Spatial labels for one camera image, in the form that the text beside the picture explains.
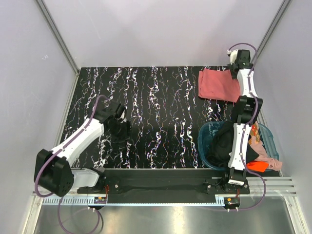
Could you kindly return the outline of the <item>salmon pink t-shirt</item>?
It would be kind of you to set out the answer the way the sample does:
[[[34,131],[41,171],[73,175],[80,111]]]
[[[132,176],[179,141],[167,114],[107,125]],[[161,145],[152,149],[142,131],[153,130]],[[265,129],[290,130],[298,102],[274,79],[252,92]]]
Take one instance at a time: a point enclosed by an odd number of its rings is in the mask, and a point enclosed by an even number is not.
[[[240,86],[233,79],[230,70],[216,71],[205,68],[198,76],[198,96],[204,99],[236,102]]]

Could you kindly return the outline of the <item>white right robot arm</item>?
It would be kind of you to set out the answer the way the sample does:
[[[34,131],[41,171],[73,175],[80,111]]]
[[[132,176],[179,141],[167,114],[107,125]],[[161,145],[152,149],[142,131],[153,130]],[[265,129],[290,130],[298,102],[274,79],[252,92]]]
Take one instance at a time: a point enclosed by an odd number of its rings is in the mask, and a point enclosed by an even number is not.
[[[249,133],[258,117],[263,100],[258,97],[254,87],[254,64],[251,63],[250,51],[229,49],[227,54],[230,57],[231,75],[238,80],[240,96],[231,117],[234,139],[228,163],[229,175],[221,181],[221,187],[226,193],[233,193],[246,182]]]

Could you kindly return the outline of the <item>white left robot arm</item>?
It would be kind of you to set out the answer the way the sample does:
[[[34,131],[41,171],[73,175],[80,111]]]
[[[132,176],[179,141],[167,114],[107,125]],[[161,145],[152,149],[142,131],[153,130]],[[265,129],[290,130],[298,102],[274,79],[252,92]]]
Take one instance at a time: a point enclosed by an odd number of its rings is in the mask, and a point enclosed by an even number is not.
[[[97,108],[69,138],[52,150],[38,152],[34,183],[47,189],[51,195],[65,196],[71,189],[89,189],[100,193],[105,188],[103,171],[99,169],[73,169],[80,154],[96,139],[107,135],[113,149],[123,149],[130,141],[131,123],[126,120],[127,108],[111,104],[108,108]]]

